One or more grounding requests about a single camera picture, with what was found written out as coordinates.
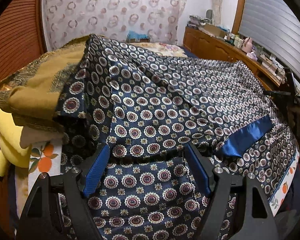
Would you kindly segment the navy circle-patterned garment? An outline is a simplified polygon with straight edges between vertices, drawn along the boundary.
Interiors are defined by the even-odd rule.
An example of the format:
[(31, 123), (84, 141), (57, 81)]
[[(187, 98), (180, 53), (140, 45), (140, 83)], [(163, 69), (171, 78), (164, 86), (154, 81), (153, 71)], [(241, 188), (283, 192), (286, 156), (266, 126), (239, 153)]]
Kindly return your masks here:
[(268, 199), (296, 157), (295, 137), (242, 62), (160, 56), (98, 35), (59, 50), (64, 171), (110, 149), (87, 199), (103, 239), (194, 239), (209, 198), (184, 150), (252, 173)]

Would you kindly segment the orange-print white bedsheet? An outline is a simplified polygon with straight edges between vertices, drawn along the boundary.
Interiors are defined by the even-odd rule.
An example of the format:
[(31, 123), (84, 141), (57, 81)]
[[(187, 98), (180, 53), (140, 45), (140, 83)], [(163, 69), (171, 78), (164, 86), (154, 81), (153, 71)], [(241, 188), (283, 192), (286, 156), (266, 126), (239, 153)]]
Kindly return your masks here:
[(20, 217), (27, 197), (38, 176), (45, 172), (50, 176), (61, 174), (62, 141), (55, 139), (32, 145), (27, 168), (15, 168), (16, 213)]

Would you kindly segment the pink thermos jug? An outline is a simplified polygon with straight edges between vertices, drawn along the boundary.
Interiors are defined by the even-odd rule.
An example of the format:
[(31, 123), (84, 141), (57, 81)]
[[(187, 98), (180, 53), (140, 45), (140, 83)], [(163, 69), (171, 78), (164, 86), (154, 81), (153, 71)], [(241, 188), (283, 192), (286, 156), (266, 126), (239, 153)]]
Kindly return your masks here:
[(250, 53), (253, 50), (253, 39), (250, 37), (247, 37), (245, 41), (243, 42), (241, 50), (245, 53)]

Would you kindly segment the grey window blind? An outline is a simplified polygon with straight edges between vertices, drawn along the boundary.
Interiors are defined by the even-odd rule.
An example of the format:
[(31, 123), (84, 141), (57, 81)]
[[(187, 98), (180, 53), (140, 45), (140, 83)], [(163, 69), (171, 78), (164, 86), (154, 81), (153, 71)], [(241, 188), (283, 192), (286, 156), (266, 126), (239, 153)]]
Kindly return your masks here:
[(283, 0), (245, 0), (239, 33), (275, 54), (300, 79), (300, 22)]

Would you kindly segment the cardboard box on sideboard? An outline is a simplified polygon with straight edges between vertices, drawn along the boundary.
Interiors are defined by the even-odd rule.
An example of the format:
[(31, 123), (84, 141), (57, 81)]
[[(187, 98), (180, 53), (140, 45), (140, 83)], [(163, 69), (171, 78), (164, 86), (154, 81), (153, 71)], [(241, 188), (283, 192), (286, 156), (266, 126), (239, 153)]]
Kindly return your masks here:
[(216, 27), (214, 25), (206, 23), (203, 26), (203, 32), (206, 33), (207, 35), (213, 36), (213, 37), (221, 37), (224, 38), (228, 32), (224, 31), (223, 29)]

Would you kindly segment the wooden sideboard cabinet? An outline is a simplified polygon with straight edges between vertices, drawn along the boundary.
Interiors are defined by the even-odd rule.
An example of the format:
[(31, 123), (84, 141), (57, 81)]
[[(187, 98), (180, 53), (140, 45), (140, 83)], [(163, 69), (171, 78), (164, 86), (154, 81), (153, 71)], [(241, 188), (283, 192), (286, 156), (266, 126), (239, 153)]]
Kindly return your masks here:
[(186, 27), (183, 46), (201, 59), (228, 62), (242, 61), (259, 79), (265, 89), (278, 90), (280, 87), (280, 82), (262, 64), (250, 59), (236, 47), (204, 32)]

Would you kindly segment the olive gold folded cloth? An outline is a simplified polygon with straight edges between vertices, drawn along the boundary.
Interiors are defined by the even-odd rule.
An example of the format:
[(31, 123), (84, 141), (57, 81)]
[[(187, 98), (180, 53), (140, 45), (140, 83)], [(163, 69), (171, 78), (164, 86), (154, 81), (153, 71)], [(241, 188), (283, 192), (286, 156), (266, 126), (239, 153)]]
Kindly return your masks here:
[(0, 109), (11, 113), (14, 124), (62, 132), (53, 121), (59, 96), (81, 61), (89, 36), (75, 38), (0, 81)]

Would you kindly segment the floral quilt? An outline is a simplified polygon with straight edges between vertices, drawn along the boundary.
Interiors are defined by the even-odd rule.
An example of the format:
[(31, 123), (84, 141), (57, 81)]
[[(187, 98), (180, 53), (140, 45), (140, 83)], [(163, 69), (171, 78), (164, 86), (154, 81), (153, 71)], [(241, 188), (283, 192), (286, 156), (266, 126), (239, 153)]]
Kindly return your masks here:
[(187, 57), (182, 48), (172, 44), (159, 42), (135, 42), (132, 43), (132, 45), (148, 49), (159, 56)]

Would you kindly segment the blue-topped box behind bed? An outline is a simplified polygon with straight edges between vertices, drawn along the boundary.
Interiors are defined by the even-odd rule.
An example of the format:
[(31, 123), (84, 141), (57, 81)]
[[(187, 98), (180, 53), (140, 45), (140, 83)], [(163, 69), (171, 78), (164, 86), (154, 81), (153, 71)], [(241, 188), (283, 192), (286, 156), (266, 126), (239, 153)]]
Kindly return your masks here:
[(127, 34), (126, 41), (128, 43), (140, 43), (140, 42), (150, 42), (150, 38), (146, 34), (138, 34), (134, 31), (129, 31)]

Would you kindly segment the brown louvered wardrobe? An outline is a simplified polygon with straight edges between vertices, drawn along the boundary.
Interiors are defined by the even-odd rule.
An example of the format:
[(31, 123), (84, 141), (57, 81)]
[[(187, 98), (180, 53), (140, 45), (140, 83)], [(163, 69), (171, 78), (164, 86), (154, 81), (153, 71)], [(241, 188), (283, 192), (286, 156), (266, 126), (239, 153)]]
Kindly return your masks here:
[[(42, 0), (0, 0), (0, 81), (47, 51)], [(11, 239), (8, 179), (0, 178), (0, 239)]]

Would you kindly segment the sheer circle-patterned curtain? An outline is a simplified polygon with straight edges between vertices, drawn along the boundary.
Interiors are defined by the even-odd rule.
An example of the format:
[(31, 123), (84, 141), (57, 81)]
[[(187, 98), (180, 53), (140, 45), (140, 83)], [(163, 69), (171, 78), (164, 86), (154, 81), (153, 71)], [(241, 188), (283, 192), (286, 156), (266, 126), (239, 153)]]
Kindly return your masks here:
[(130, 32), (176, 44), (187, 0), (43, 0), (46, 41), (57, 49), (90, 33), (124, 41)]

